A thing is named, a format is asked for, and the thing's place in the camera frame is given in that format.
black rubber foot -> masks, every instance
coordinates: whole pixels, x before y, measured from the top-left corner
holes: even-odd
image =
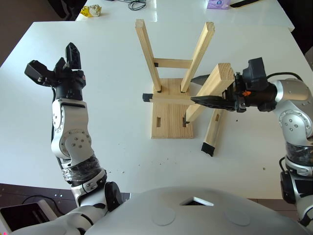
[[[211,157],[214,156],[214,150],[215,150],[215,147],[209,145],[208,143],[203,143],[202,144],[201,151],[209,154]]]

snack wrapper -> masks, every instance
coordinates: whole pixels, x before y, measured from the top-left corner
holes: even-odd
[[[101,6],[91,5],[91,6],[84,6],[80,11],[80,14],[87,16],[87,17],[98,17],[101,15]]]

white tabletop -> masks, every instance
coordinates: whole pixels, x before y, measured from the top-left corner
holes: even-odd
[[[190,59],[203,23],[146,23],[155,57]],[[216,25],[215,35],[196,72],[210,73],[217,63],[234,71],[262,56],[267,74],[292,71],[312,84],[312,71],[287,28]],[[69,188],[50,150],[50,88],[24,75],[38,60],[49,69],[73,42],[87,78],[92,147],[108,180],[124,192],[194,185],[223,189],[249,198],[280,198],[278,160],[285,141],[273,113],[249,108],[227,113],[216,156],[201,152],[211,109],[195,121],[192,140],[152,140],[152,80],[134,22],[34,23],[0,68],[0,182]],[[184,69],[159,69],[161,78],[182,78]],[[192,94],[200,87],[193,85]]]
[[[88,18],[79,15],[77,21],[134,21],[144,19],[151,22],[205,22],[231,25],[275,25],[294,26],[277,0],[261,0],[240,8],[228,10],[206,9],[208,0],[147,0],[147,6],[139,11],[131,11],[127,3],[107,0],[88,0],[86,5],[98,4],[102,7],[100,17]]]

black cable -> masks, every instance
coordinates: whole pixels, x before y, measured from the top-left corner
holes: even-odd
[[[32,195],[32,196],[29,196],[27,198],[24,199],[24,201],[22,202],[22,204],[24,204],[29,198],[32,198],[32,197],[43,197],[43,198],[46,198],[46,199],[50,199],[54,205],[55,205],[55,208],[57,209],[57,211],[61,214],[61,215],[65,215],[62,211],[60,211],[57,203],[51,198],[51,197],[47,197],[47,196],[43,196],[43,195]]]
[[[55,101],[55,97],[56,97],[56,93],[55,93],[55,89],[53,87],[51,87],[52,89],[52,92],[53,92],[53,98],[52,98],[52,103]],[[53,120],[52,120],[52,127],[51,127],[51,143],[53,141],[53,138],[54,138],[54,126],[53,126]],[[61,163],[61,160],[59,158],[57,158],[57,161],[59,163],[59,166],[61,168],[61,170],[63,170],[63,167],[62,167],[62,163]]]
[[[141,10],[142,8],[145,8],[147,5],[146,0],[118,0],[118,1],[127,2],[128,8],[132,11]]]
[[[285,169],[283,168],[283,165],[282,165],[282,161],[285,159],[285,157],[282,157],[281,159],[279,159],[279,166],[280,168],[282,169],[283,172],[285,172]]]
[[[55,101],[55,89],[53,87],[51,87],[52,92],[53,92],[53,98],[52,98],[52,103]],[[54,126],[53,126],[53,122],[52,122],[52,128],[51,128],[51,142],[53,141],[53,137],[54,137]]]
[[[292,76],[296,77],[298,80],[303,82],[302,78],[294,72],[276,72],[276,73],[272,73],[272,74],[268,75],[266,78],[269,79],[270,77],[277,76],[277,75],[292,75]]]

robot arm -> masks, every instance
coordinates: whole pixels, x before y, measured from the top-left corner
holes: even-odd
[[[107,212],[123,203],[117,184],[107,182],[106,171],[100,167],[91,147],[87,105],[82,96],[86,79],[79,70],[80,55],[73,43],[67,46],[66,56],[67,62],[61,58],[54,71],[31,61],[25,74],[35,83],[55,89],[51,149],[79,207],[47,225],[27,227],[16,234],[84,234]]]
[[[273,75],[292,74],[276,73]],[[219,96],[191,99],[210,108],[243,113],[249,106],[261,112],[273,111],[286,140],[287,170],[282,168],[281,188],[286,202],[296,204],[300,223],[313,226],[313,98],[309,88],[297,79],[268,82],[262,58],[249,61],[249,66],[235,82]]]

